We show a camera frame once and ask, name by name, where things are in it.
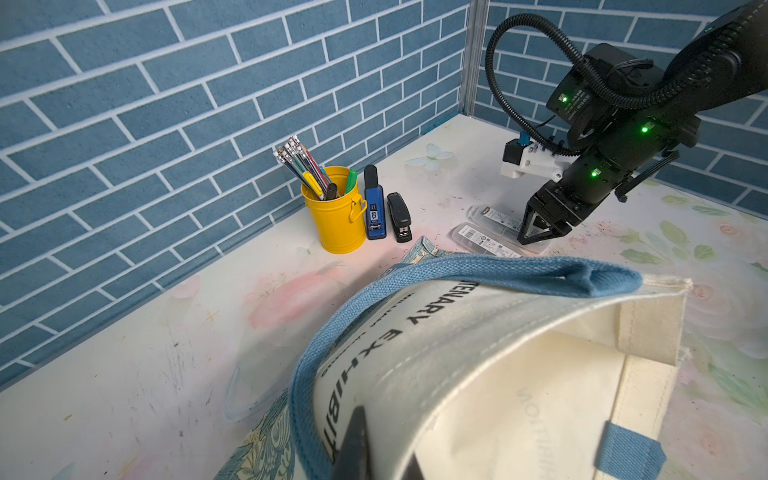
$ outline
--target robotic arm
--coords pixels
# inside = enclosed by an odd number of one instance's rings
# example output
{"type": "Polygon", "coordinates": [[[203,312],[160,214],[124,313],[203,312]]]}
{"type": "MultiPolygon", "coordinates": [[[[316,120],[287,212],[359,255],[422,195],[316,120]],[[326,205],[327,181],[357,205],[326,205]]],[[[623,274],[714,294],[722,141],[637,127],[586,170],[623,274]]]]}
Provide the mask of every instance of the robotic arm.
{"type": "Polygon", "coordinates": [[[696,145],[701,122],[697,112],[768,87],[766,4],[768,0],[753,0],[709,24],[666,71],[650,59],[605,43],[582,55],[539,15],[504,20],[488,41],[485,74],[496,101],[522,133],[505,146],[502,174],[551,178],[526,205],[520,243],[567,235],[611,191],[619,201],[627,201],[627,192],[679,157],[673,150],[678,144],[696,145]],[[567,147],[541,135],[509,105],[496,84],[496,45],[516,26],[545,33],[574,65],[547,102],[547,108],[571,126],[567,147]],[[660,161],[632,176],[659,152],[660,161]]]}

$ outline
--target bag handle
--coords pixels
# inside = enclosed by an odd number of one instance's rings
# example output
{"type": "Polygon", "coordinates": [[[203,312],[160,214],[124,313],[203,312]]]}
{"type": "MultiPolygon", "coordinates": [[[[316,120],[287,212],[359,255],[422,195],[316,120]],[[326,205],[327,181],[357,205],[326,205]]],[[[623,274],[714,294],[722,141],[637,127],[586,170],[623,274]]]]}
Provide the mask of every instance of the bag handle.
{"type": "Polygon", "coordinates": [[[314,378],[336,338],[369,306],[415,283],[427,280],[466,280],[503,286],[526,293],[574,298],[632,293],[643,277],[613,263],[576,257],[501,258],[478,254],[440,257],[428,263],[393,270],[360,290],[314,336],[296,364],[290,384],[288,414],[296,453],[307,478],[330,476],[331,462],[317,435],[313,420],[314,378]]]}

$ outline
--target bucket handle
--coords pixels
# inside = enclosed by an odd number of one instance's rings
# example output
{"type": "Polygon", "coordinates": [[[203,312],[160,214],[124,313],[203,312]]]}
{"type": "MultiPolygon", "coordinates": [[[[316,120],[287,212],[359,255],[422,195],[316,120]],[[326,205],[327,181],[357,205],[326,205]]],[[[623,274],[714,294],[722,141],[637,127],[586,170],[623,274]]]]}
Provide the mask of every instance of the bucket handle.
{"type": "Polygon", "coordinates": [[[368,209],[368,202],[363,200],[362,195],[357,194],[352,198],[352,205],[360,205],[360,210],[358,212],[355,212],[354,210],[351,210],[349,212],[349,222],[353,223],[355,220],[360,218],[360,215],[365,213],[365,211],[368,209]]]}

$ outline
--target yellow highlighter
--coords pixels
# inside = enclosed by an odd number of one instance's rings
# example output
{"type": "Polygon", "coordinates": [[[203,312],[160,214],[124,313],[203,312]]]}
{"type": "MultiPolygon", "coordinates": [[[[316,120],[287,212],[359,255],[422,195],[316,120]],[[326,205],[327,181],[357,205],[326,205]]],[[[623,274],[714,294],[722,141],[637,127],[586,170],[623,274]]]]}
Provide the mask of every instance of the yellow highlighter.
{"type": "Polygon", "coordinates": [[[320,185],[317,183],[317,180],[315,180],[315,177],[313,177],[310,172],[304,172],[302,176],[304,177],[304,180],[306,180],[306,182],[310,185],[312,191],[315,192],[315,195],[317,195],[320,200],[323,200],[323,191],[320,190],[320,185]]]}

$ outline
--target green marker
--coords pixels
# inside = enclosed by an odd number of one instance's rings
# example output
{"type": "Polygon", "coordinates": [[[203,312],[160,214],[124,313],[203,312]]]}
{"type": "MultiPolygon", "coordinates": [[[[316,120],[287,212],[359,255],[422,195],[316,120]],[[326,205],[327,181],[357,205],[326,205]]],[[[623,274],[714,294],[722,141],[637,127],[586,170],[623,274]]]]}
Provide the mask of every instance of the green marker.
{"type": "Polygon", "coordinates": [[[357,170],[349,169],[349,176],[346,178],[346,190],[344,194],[348,194],[353,188],[357,187],[357,170]]]}

